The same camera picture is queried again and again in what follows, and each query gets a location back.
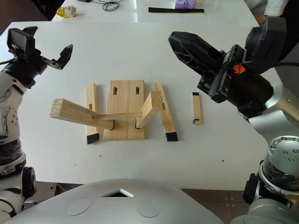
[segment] wooden plank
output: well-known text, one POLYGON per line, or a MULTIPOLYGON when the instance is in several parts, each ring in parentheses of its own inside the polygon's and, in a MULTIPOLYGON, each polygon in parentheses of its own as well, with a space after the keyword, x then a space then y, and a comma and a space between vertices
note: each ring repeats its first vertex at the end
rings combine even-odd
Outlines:
POLYGON ((93 127, 113 129, 114 122, 112 120, 95 120, 93 119, 93 115, 98 115, 98 113, 66 99, 54 99, 50 112, 51 118, 67 120, 93 127))
POLYGON ((128 112, 128 113, 93 115, 93 119, 98 119, 98 120, 120 120, 120 119, 139 118, 141 116, 142 116, 142 112, 139 111, 139 112, 128 112))
MULTIPOLYGON (((111 81, 107 113, 139 112, 144 103, 143 81, 111 81)), ((103 140, 145 139, 145 128, 136 129, 136 119, 115 120, 114 130, 104 130, 103 140)))
POLYGON ((152 91, 142 105, 142 117, 136 119, 136 128, 143 128, 163 108, 160 91, 152 91))
POLYGON ((202 119, 201 119, 201 109, 200 109, 200 97, 198 92, 192 93, 193 97, 193 124, 195 125, 201 125, 202 119))
POLYGON ((178 135, 174 127, 174 123, 171 117, 171 112, 168 106, 162 83, 154 83, 153 85, 154 90, 160 91, 162 95, 163 109, 161 110, 161 119, 164 125, 166 139, 167 141, 178 141, 178 135))
MULTIPOLYGON (((98 93, 95 83, 90 83, 85 87, 86 107, 94 112, 99 112, 98 93)), ((86 126, 87 144, 92 144, 100 139, 100 129, 98 127, 86 126)))

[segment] pine wood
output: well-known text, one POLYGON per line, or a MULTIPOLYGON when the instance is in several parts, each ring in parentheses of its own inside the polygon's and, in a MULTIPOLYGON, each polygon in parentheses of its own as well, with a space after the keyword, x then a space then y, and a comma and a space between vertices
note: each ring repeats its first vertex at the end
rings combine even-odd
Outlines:
POLYGON ((128 113, 93 115, 93 119, 97 119, 97 120, 120 120, 120 119, 139 118, 141 116, 142 116, 142 112, 139 111, 139 112, 128 112, 128 113))
POLYGON ((162 95, 163 109, 161 110, 161 119, 164 125, 165 133, 176 132, 162 83, 154 83, 154 90, 160 91, 162 95))
POLYGON ((194 92, 192 94, 192 97, 193 97, 193 115, 194 115, 193 123, 195 125, 201 125, 202 124, 202 118, 201 118, 201 108, 200 108, 200 96, 199 96, 199 93, 194 92))
MULTIPOLYGON (((97 86, 95 83, 90 83, 85 87, 86 92, 86 108, 92 110, 96 113, 99 112, 99 103, 98 103, 98 93, 97 86)), ((100 129, 98 127, 87 126, 86 127, 87 136, 93 134, 100 134, 100 129)))
POLYGON ((66 99, 54 99, 50 112, 51 118, 67 120, 94 127, 113 129, 113 120, 96 120, 93 119, 93 115, 98 115, 98 113, 66 99))
POLYGON ((146 123, 163 108, 162 95, 160 91, 152 91, 145 100, 141 111, 142 116, 136 119, 136 127, 143 128, 146 123))
MULTIPOLYGON (((144 103, 143 81, 111 81, 108 114, 139 112, 144 103)), ((115 120, 114 130, 104 130, 103 140, 142 140, 145 128, 136 129, 136 119, 115 120)))

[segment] food wrapper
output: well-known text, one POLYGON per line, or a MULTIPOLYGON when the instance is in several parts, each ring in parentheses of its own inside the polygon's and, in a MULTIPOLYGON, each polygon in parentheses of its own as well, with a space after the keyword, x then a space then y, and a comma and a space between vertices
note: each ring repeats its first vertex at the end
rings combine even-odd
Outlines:
POLYGON ((76 15, 76 10, 77 8, 74 6, 59 7, 56 14, 63 18, 74 17, 76 15))

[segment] wooden board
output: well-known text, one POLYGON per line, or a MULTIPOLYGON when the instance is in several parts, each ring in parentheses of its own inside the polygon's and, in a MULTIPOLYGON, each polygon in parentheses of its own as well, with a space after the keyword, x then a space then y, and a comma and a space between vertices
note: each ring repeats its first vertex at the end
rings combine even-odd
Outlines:
MULTIPOLYGON (((139 112, 144 103, 144 81, 111 81, 107 113, 139 112)), ((136 129, 136 119, 115 120, 114 130, 104 130, 103 140, 143 140, 145 127, 136 129)))
MULTIPOLYGON (((85 87, 86 107, 94 112, 99 112, 98 93, 95 83, 85 87)), ((100 129, 98 127, 86 126, 87 143, 92 144, 99 141, 100 129)))
POLYGON ((143 128, 152 117, 163 108, 163 101, 160 91, 152 91, 142 105, 142 116, 136 119, 136 128, 143 128))
POLYGON ((162 83, 154 83, 154 90, 160 91, 163 100, 163 109, 161 110, 161 119, 164 125, 167 141, 178 141, 178 136, 171 117, 170 109, 164 93, 162 83))
POLYGON ((193 124, 195 125, 201 125, 202 124, 202 118, 201 118, 201 109, 200 109, 200 97, 198 92, 192 93, 193 98, 193 124))
POLYGON ((98 113, 66 99, 54 99, 50 112, 51 118, 94 127, 113 129, 113 120, 96 120, 93 119, 93 115, 98 115, 98 113))

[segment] black rubber tip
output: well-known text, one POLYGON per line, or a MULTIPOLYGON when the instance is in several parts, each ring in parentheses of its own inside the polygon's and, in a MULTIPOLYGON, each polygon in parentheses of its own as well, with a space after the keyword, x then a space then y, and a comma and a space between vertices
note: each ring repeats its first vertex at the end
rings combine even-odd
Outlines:
POLYGON ((178 136, 176 132, 166 133, 167 141, 178 141, 178 136))
POLYGON ((88 135, 87 136, 87 144, 88 145, 89 144, 93 144, 93 143, 99 141, 99 139, 100 139, 100 135, 98 133, 92 134, 92 135, 88 135))

